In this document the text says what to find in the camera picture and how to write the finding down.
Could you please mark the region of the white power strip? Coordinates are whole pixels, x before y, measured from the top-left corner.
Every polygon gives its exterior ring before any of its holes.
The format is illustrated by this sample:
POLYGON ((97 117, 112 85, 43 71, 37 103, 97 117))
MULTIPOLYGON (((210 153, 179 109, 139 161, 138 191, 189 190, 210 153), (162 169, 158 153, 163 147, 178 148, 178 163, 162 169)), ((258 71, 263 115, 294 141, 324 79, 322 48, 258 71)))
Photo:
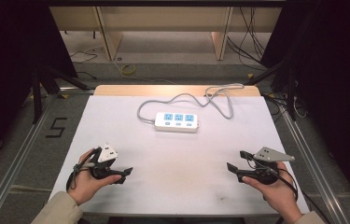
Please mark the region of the white power strip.
POLYGON ((157 131, 175 133, 196 133, 199 129, 199 118, 195 114, 159 112, 154 120, 157 131))

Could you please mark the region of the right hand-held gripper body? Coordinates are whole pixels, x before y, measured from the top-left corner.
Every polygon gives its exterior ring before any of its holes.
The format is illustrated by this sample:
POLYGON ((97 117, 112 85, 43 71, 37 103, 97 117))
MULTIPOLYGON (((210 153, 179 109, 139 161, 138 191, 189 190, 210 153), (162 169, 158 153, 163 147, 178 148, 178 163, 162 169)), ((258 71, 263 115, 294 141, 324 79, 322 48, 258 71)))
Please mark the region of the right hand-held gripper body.
POLYGON ((269 147, 263 147, 258 152, 254 153, 255 166, 251 171, 240 170, 237 175, 238 181, 243 183, 243 177, 251 177, 264 185, 271 185, 278 180, 279 171, 277 163, 279 161, 294 161, 295 157, 286 153, 279 152, 269 147))

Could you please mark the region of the metal floor rail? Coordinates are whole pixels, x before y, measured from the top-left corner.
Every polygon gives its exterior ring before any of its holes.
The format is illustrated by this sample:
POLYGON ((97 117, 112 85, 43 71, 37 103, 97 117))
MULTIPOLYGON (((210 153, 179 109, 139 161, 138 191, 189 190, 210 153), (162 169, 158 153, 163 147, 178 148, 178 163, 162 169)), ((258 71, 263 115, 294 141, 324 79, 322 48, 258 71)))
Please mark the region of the metal floor rail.
POLYGON ((4 201, 10 192, 10 189, 16 180, 29 152, 31 151, 36 138, 38 137, 42 125, 44 124, 48 112, 50 111, 51 106, 55 102, 56 96, 49 95, 43 106, 42 114, 40 118, 32 125, 28 134, 26 135, 21 148, 19 149, 15 159, 12 161, 10 166, 7 168, 6 173, 0 182, 0 209, 4 204, 4 201))
POLYGON ((286 122, 287 127, 289 128, 301 153, 301 156, 311 173, 318 191, 326 207, 328 208, 333 223, 350 224, 339 199, 335 196, 332 187, 329 185, 328 180, 325 178, 322 169, 319 167, 316 158, 313 156, 313 153, 308 146, 304 136, 302 135, 301 129, 298 126, 297 122, 291 118, 287 110, 282 105, 279 106, 279 110, 281 111, 283 119, 286 122))

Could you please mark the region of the person's left hand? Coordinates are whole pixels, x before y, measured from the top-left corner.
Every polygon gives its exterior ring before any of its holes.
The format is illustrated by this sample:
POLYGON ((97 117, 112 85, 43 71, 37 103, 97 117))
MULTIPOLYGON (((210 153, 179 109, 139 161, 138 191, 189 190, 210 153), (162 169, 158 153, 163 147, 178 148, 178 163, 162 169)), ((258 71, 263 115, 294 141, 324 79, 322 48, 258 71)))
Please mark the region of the person's left hand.
POLYGON ((82 205, 89 201, 98 190, 120 179, 120 175, 110 175, 104 179, 95 179, 89 170, 80 171, 75 178, 76 185, 71 187, 67 193, 77 205, 82 205))

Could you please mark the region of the white table cover sheet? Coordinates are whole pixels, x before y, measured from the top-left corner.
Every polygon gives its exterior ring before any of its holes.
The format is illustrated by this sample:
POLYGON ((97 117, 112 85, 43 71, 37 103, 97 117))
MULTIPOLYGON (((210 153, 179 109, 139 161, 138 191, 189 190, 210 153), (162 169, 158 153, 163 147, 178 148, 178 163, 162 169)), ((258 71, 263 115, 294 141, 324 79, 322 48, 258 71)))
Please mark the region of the white table cover sheet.
POLYGON ((121 185, 99 190, 81 208, 86 213, 120 217, 268 216, 261 194, 227 169, 248 164, 240 151, 262 147, 283 150, 262 97, 218 97, 201 108, 188 97, 169 104, 164 97, 89 98, 54 184, 62 191, 79 157, 108 144, 119 154, 115 170, 133 168, 121 185), (159 112, 195 114, 196 133, 157 131, 159 112))

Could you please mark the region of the black curtain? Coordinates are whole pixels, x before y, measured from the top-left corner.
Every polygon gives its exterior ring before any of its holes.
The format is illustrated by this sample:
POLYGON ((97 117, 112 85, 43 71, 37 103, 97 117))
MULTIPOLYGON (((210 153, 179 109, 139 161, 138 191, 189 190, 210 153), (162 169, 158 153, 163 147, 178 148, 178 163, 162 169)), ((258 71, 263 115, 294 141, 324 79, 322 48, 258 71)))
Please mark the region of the black curtain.
POLYGON ((350 0, 285 0, 262 58, 278 66, 278 84, 293 73, 350 182, 350 0))
POLYGON ((0 141, 44 66, 77 75, 49 7, 0 0, 0 141))

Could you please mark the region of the person's right hand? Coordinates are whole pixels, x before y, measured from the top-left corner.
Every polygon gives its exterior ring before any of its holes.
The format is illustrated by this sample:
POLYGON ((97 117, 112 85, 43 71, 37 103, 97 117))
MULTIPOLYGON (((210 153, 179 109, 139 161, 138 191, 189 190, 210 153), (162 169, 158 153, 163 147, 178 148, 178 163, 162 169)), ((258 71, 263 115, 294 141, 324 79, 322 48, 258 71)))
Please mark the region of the person's right hand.
POLYGON ((287 224, 295 224, 302 217, 292 188, 280 179, 271 185, 264 185, 247 176, 244 176, 242 180, 250 187, 260 191, 269 206, 277 211, 287 224))

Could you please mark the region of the black metal stand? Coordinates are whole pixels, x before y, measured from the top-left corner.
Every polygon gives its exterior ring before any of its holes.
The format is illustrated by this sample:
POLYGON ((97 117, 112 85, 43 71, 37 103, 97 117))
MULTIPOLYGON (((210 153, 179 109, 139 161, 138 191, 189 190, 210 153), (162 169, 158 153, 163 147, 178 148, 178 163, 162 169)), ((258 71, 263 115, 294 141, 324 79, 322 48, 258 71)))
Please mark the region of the black metal stand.
POLYGON ((294 69, 290 59, 284 59, 280 63, 269 68, 257 77, 248 80, 245 85, 253 86, 260 83, 262 80, 275 75, 274 81, 272 82, 271 88, 274 91, 280 91, 284 87, 287 88, 287 112, 293 121, 296 120, 295 108, 294 108, 294 97, 296 90, 296 79, 294 69))
POLYGON ((33 124, 37 124, 43 112, 40 87, 43 87, 48 94, 58 94, 60 92, 60 87, 55 81, 56 78, 62 79, 83 91, 89 91, 91 89, 86 84, 75 80, 73 77, 66 75, 56 68, 39 65, 32 73, 32 90, 35 108, 33 124))

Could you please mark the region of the yellow tape roll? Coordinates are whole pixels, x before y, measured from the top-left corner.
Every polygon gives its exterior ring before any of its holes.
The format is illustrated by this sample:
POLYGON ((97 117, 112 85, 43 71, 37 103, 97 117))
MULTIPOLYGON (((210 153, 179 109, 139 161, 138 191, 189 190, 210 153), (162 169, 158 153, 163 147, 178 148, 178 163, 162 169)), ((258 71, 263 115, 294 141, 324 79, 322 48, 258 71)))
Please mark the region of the yellow tape roll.
POLYGON ((130 76, 135 73, 136 67, 133 64, 125 64, 120 68, 120 71, 124 76, 130 76))

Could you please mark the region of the light wooden desk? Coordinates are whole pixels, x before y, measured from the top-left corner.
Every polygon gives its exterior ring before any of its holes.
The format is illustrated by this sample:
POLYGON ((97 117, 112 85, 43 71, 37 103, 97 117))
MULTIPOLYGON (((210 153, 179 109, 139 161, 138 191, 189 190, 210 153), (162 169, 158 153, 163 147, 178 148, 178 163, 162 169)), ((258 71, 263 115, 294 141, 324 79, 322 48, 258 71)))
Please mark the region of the light wooden desk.
POLYGON ((258 33, 273 31, 280 7, 51 7, 61 31, 96 31, 114 59, 124 32, 209 32, 218 60, 230 32, 244 32, 250 21, 258 33))

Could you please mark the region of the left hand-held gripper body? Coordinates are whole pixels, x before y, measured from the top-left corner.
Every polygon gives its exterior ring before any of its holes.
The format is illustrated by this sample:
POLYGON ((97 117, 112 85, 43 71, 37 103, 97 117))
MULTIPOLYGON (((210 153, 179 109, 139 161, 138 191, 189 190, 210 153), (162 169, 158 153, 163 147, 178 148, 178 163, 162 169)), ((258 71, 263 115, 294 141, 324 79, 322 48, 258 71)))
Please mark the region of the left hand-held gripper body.
POLYGON ((111 175, 110 167, 118 157, 118 152, 112 146, 105 144, 94 150, 91 157, 91 175, 96 179, 103 179, 111 175))

